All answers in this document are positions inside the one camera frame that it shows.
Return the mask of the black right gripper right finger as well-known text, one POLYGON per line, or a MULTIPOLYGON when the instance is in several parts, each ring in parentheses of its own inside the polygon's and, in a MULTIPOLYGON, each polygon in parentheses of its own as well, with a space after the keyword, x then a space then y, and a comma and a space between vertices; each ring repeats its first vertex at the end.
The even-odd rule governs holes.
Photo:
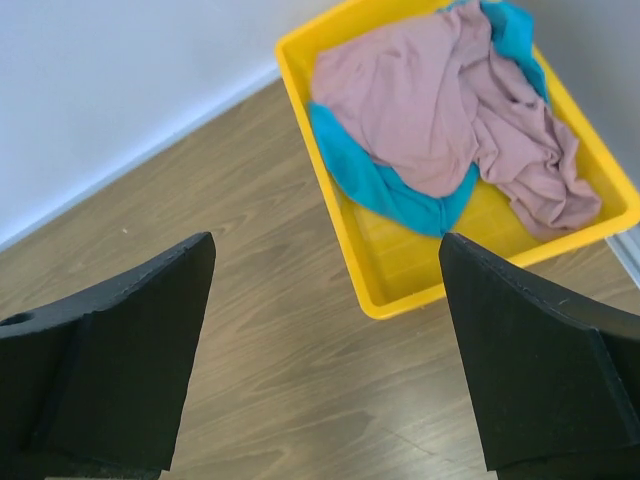
POLYGON ((439 260, 487 469, 637 471, 638 316, 460 234, 439 260))

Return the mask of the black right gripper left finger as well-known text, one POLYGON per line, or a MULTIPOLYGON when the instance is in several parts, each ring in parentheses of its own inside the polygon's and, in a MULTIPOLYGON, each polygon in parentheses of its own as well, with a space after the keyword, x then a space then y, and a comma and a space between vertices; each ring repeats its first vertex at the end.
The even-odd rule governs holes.
POLYGON ((2 470, 169 470, 215 259, 201 232, 4 319, 2 470))

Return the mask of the dusty pink t shirt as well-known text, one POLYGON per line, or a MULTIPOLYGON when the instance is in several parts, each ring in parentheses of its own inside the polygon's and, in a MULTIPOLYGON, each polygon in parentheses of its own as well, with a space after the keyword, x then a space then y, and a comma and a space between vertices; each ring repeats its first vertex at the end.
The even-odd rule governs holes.
POLYGON ((532 235, 576 231, 602 205, 578 176, 578 139, 492 45, 482 2, 492 1, 458 1, 321 52, 310 101, 417 191, 444 197, 476 163, 532 235))

